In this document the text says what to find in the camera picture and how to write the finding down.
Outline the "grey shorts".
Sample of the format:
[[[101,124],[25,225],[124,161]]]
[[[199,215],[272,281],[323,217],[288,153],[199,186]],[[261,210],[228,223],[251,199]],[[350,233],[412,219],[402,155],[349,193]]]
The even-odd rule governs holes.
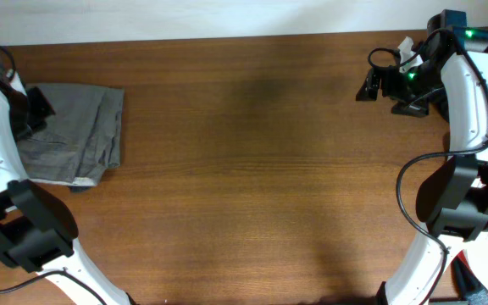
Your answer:
[[[97,186],[120,166],[123,89],[72,83],[36,83],[54,116],[47,127],[18,143],[20,159],[35,182]]]

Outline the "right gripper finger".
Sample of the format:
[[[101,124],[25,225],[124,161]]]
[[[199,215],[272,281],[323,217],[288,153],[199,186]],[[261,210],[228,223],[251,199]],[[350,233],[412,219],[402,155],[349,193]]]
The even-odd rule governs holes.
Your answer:
[[[375,83],[365,81],[358,93],[355,96],[355,100],[358,102],[373,102],[377,100],[378,87]]]
[[[405,115],[416,118],[423,118],[429,114],[427,104],[402,103],[398,102],[391,108],[392,114]]]

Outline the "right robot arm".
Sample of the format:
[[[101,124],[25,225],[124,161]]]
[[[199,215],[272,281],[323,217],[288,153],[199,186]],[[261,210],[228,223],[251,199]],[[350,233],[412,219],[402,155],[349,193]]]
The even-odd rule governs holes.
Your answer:
[[[488,290],[488,30],[435,16],[418,46],[406,39],[396,63],[372,65],[359,101],[388,97],[393,112],[415,117],[431,103],[447,112],[450,146],[442,166],[420,186],[417,235],[396,273],[383,282],[378,304],[426,304],[458,254]]]

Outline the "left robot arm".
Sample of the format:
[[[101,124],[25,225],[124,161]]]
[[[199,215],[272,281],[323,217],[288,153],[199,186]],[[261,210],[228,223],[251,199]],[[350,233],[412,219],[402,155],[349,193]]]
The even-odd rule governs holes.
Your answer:
[[[0,262],[34,276],[0,295],[47,279],[76,304],[132,304],[87,256],[68,207],[25,171],[17,143],[54,110],[38,88],[25,89],[15,67],[5,68],[8,53],[0,45]]]

